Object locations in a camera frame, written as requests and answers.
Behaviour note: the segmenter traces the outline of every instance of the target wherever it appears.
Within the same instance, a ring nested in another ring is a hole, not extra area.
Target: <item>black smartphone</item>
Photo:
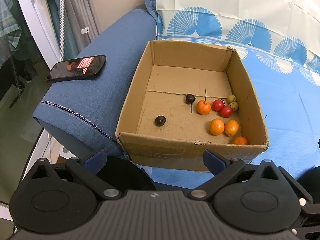
[[[106,63],[106,56],[75,58],[58,62],[50,70],[46,81],[59,82],[75,79],[92,79],[100,74]]]

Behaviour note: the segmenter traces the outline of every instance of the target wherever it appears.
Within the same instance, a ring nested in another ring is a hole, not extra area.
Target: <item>phone screen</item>
[[[105,60],[105,56],[93,56],[58,62],[50,70],[47,80],[96,74],[103,67]]]

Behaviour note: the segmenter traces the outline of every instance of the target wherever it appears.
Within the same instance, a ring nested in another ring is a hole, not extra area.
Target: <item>fruit stem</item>
[[[204,105],[206,105],[207,103],[205,102],[206,101],[206,99],[207,99],[207,90],[206,89],[204,89],[204,92],[205,92],[205,97],[204,97]]]

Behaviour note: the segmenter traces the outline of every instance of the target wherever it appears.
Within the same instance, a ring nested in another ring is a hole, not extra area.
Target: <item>metal screw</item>
[[[307,201],[304,198],[300,198],[299,203],[300,203],[300,206],[304,206],[307,203]]]
[[[202,197],[205,197],[207,193],[202,189],[195,189],[191,191],[191,195],[196,198],[202,198]]]
[[[108,188],[106,189],[103,194],[106,196],[106,197],[116,197],[119,195],[119,191],[115,188]]]
[[[153,198],[156,198],[156,197],[159,197],[159,194],[154,192],[154,193],[151,193],[150,196],[153,197]]]

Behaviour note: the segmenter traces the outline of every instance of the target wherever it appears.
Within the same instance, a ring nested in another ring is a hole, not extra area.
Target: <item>white clip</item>
[[[82,34],[88,33],[90,31],[89,27],[85,27],[84,29],[80,30]]]

